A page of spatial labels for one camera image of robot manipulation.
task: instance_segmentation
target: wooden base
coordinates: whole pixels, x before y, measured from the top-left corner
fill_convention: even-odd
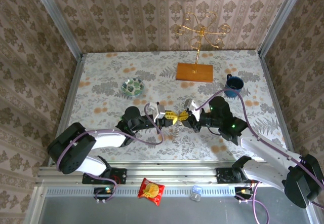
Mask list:
[[[197,73],[193,73],[194,64],[178,63],[176,79],[179,81],[213,82],[213,66],[197,64]]]

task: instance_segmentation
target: patterned tabletop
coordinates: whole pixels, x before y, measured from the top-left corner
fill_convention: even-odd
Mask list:
[[[201,52],[199,62],[212,64],[214,67],[214,82],[175,80],[177,63],[194,63],[195,56],[195,51],[88,54],[70,124],[80,122],[87,129],[113,128],[128,106],[137,106],[144,115],[144,105],[150,101],[159,101],[165,105],[166,110],[179,112],[183,110],[186,99],[193,98],[200,105],[212,94],[223,89],[226,75],[231,73],[241,77],[245,83],[241,95],[252,126],[273,142],[286,147],[257,53]],[[144,82],[144,92],[138,97],[127,97],[121,92],[120,87],[128,78],[140,78]],[[229,102],[233,115],[243,119],[239,99],[225,100]],[[91,155],[101,155],[108,161],[234,161],[243,155],[261,160],[232,142],[211,134],[207,128],[194,133],[193,130],[177,124],[163,128],[163,133],[166,141],[161,145],[132,142],[122,148],[96,149],[91,151]],[[139,132],[137,137],[150,142],[158,142],[160,139],[156,129]]]

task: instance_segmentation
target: gray floor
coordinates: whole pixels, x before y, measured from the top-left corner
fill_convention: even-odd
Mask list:
[[[293,205],[274,188],[260,188],[257,199],[270,212],[270,223],[308,224],[305,210]],[[266,223],[266,214],[257,206],[260,223]],[[205,197],[194,202],[185,197],[162,197],[160,206],[147,199],[116,197],[106,204],[97,204],[89,197],[46,198],[39,223],[99,224],[197,224],[197,223],[256,223],[252,204],[241,203],[233,197]]]

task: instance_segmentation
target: chip bag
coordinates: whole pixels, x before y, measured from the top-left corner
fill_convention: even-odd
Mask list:
[[[158,206],[160,205],[164,188],[165,188],[164,185],[156,184],[144,178],[137,197],[138,198],[145,197],[146,199],[149,199],[150,201],[154,202]]]

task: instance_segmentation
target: patterned bowl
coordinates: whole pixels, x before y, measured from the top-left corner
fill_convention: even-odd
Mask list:
[[[138,78],[128,79],[121,86],[121,91],[127,96],[138,96],[143,90],[144,83]]]

